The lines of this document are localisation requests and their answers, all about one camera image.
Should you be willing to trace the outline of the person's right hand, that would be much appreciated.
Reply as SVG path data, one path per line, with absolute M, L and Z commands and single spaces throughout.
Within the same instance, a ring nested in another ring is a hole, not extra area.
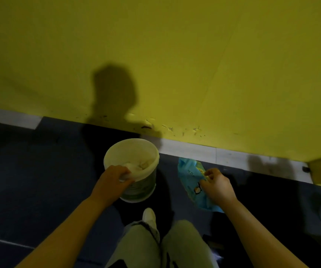
M 212 203 L 219 206 L 223 211 L 238 201 L 230 180 L 222 174 L 222 184 L 218 189 L 203 190 Z

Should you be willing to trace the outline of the person's left hand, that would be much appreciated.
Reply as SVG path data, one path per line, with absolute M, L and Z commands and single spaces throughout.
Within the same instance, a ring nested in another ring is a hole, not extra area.
M 96 182 L 90 199 L 103 208 L 112 205 L 130 185 L 120 185 L 113 181 L 112 166 L 109 166 Z

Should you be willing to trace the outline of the white cloth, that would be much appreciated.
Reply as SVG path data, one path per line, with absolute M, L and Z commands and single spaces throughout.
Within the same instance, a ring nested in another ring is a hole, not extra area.
M 138 162 L 126 162 L 122 166 L 127 167 L 129 173 L 124 174 L 121 180 L 132 179 L 134 181 L 140 181 L 150 176 L 155 170 L 159 158 L 140 160 Z

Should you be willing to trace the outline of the blue snack packet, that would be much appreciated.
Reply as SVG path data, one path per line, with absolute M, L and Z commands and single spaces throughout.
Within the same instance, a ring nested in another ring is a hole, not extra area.
M 200 180 L 211 180 L 205 175 L 205 169 L 199 161 L 180 157 L 177 169 L 178 177 L 188 197 L 196 207 L 209 212 L 224 213 L 219 206 L 215 205 L 211 199 L 207 197 L 199 184 Z

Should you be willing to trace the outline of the white plastic bucket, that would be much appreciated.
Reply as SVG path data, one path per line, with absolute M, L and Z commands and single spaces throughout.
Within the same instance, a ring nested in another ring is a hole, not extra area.
M 122 140 L 111 146 L 104 157 L 105 169 L 111 165 L 121 165 L 126 162 L 160 158 L 158 148 L 148 140 L 132 138 Z M 142 202 L 149 198 L 156 187 L 156 171 L 147 178 L 135 181 L 121 195 L 121 199 L 129 203 Z

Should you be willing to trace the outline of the person's left forearm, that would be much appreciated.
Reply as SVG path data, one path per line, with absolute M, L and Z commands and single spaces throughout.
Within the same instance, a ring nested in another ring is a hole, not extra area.
M 73 268 L 85 240 L 102 212 L 120 194 L 91 194 L 15 268 Z

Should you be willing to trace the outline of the person's right forearm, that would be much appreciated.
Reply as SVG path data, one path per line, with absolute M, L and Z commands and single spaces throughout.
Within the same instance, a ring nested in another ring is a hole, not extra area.
M 234 226 L 254 268 L 309 268 L 236 198 L 219 202 Z

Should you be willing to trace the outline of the white baseboard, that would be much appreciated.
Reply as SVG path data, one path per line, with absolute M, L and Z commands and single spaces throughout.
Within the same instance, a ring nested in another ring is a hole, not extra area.
M 40 116 L 0 109 L 2 124 L 36 129 L 41 120 Z M 162 154 L 313 184 L 311 174 L 302 171 L 303 166 L 308 166 L 305 162 L 159 139 L 153 136 L 141 135 L 141 138 L 155 144 Z

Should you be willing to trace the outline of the light grey trousers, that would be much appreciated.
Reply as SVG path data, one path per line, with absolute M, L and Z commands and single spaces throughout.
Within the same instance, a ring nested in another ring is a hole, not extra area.
M 160 239 L 144 221 L 127 225 L 105 268 L 219 268 L 209 246 L 194 225 L 174 223 Z

